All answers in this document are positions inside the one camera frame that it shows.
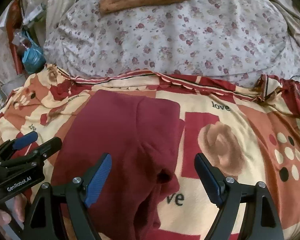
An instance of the maroon garment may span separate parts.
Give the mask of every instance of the maroon garment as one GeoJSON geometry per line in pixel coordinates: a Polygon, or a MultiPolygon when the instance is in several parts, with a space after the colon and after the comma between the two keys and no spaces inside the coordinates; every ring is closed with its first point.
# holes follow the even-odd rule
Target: maroon garment
{"type": "Polygon", "coordinates": [[[97,91],[68,131],[51,183],[82,176],[109,153],[112,169],[89,208],[91,220],[112,240],[145,239],[160,226],[157,204],[179,190],[179,113],[179,104],[169,100],[97,91]]]}

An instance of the ribbed blue pad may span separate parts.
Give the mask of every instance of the ribbed blue pad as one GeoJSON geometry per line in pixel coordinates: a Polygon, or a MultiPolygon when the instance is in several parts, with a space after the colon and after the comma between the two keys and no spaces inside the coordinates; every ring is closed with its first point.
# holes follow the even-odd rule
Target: ribbed blue pad
{"type": "Polygon", "coordinates": [[[84,201],[87,208],[89,208],[93,203],[95,203],[100,195],[103,185],[108,178],[109,172],[112,166],[111,155],[108,154],[103,160],[96,174],[93,176],[89,185],[87,186],[87,197],[84,201]]]}
{"type": "Polygon", "coordinates": [[[26,135],[16,139],[13,143],[14,150],[21,150],[27,145],[35,142],[38,139],[38,134],[35,131],[27,133],[26,135]]]}

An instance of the metal screw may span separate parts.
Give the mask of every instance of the metal screw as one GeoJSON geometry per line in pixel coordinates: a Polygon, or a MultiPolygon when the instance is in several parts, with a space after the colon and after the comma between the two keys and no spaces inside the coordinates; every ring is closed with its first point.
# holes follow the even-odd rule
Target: metal screw
{"type": "Polygon", "coordinates": [[[228,182],[228,183],[234,183],[234,178],[232,178],[232,177],[226,177],[226,182],[228,182]]]}
{"type": "Polygon", "coordinates": [[[77,184],[77,183],[80,183],[81,182],[81,178],[80,177],[75,177],[73,180],[72,180],[73,183],[77,184]]]}
{"type": "Polygon", "coordinates": [[[46,188],[49,187],[49,183],[45,182],[45,183],[43,183],[43,184],[41,185],[41,187],[42,187],[43,189],[46,189],[46,188]]]}
{"type": "Polygon", "coordinates": [[[265,188],[266,184],[263,181],[258,182],[259,187],[265,188]]]}

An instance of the red dot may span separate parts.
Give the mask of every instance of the red dot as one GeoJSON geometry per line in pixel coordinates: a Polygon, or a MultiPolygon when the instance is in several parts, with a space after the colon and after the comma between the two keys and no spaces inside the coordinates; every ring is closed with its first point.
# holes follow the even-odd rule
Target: red dot
{"type": "Polygon", "coordinates": [[[273,145],[277,145],[277,140],[272,134],[269,135],[269,140],[273,145]]]}

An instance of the blue plastic bag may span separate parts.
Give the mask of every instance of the blue plastic bag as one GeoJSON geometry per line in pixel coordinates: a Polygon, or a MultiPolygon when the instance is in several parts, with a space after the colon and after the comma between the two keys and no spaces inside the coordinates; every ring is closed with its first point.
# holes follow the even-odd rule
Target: blue plastic bag
{"type": "Polygon", "coordinates": [[[28,37],[32,46],[25,51],[22,57],[22,63],[29,74],[37,73],[43,68],[46,59],[43,56],[43,50],[35,44],[28,32],[25,31],[25,35],[28,37]]]}

